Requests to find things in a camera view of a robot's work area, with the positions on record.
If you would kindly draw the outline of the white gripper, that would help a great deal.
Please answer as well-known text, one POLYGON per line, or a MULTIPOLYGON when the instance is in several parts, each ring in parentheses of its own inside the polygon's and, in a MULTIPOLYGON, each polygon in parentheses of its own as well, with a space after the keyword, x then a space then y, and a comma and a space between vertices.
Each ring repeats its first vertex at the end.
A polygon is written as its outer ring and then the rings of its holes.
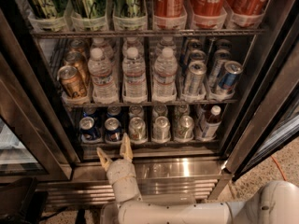
POLYGON ((100 147, 96 149, 96 152, 102 167, 107 171, 107 179, 110 183, 115 183, 128 176, 136 177, 135 167, 131 163, 134 155, 127 133, 123 135, 121 140, 120 155, 123 159, 113 161, 100 147))

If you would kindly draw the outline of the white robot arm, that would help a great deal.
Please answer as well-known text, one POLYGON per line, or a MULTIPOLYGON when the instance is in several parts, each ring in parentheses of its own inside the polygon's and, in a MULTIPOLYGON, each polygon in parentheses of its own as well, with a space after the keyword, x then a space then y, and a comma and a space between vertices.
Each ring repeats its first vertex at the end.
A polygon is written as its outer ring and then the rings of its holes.
POLYGON ((270 181, 243 202, 158 205, 143 200, 136 181, 128 135, 113 161, 96 149, 118 208, 119 224, 299 224, 299 187, 270 181))

